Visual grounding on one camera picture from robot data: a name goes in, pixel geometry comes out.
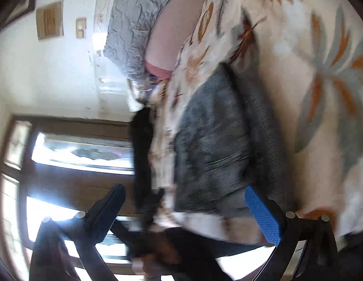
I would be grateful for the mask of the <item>person's left hand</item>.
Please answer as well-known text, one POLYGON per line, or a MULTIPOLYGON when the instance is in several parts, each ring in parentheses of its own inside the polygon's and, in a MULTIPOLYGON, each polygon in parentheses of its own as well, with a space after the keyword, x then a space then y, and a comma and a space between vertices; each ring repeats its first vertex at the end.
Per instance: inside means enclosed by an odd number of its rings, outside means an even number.
POLYGON ((163 273, 181 263, 180 255, 164 232, 148 232, 145 235, 145 247, 145 252, 133 258, 132 269, 137 275, 161 280, 163 273))

